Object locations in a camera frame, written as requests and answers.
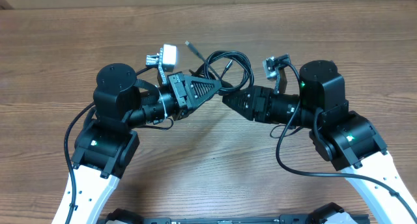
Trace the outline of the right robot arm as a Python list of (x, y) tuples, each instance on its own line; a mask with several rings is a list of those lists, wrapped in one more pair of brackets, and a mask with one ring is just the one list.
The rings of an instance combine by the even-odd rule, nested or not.
[(388, 146), (376, 127), (349, 109), (345, 80), (333, 61), (317, 60), (295, 70), (299, 93), (288, 95), (281, 82), (287, 59), (269, 58), (264, 68), (276, 79), (277, 87), (248, 87), (223, 97), (223, 103), (245, 119), (283, 127), (307, 128), (316, 151), (329, 161), (333, 173), (307, 172), (286, 166), (290, 173), (322, 178), (344, 178), (368, 205), (379, 223), (415, 223), (416, 201), (403, 183)]

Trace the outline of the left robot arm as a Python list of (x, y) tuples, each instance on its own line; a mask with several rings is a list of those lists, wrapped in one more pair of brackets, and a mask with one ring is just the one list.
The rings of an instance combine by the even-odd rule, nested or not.
[(158, 79), (159, 86), (139, 79), (123, 63), (99, 71), (75, 151), (65, 152), (68, 182), (54, 223), (96, 223), (139, 146), (136, 130), (185, 119), (222, 87), (181, 72)]

